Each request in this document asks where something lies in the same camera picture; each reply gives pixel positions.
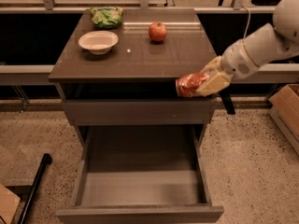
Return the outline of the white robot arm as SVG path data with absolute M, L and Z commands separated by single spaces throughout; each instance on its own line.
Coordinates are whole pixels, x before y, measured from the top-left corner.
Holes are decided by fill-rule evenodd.
M 202 70 L 206 80 L 195 95 L 217 93 L 233 79 L 251 77 L 267 63 L 298 56 L 299 0 L 281 0 L 273 11 L 272 21 L 237 40 L 207 64 Z

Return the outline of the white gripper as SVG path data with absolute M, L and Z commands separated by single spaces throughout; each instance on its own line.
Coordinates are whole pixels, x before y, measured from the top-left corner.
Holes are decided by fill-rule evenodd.
M 221 56 L 215 57 L 203 67 L 201 73 L 205 74 L 206 80 L 199 86 L 196 93 L 204 97 L 217 93 L 230 85 L 233 76 L 235 79 L 245 79 L 257 73 L 258 70 L 259 67 L 246 51 L 244 41 L 237 40 Z

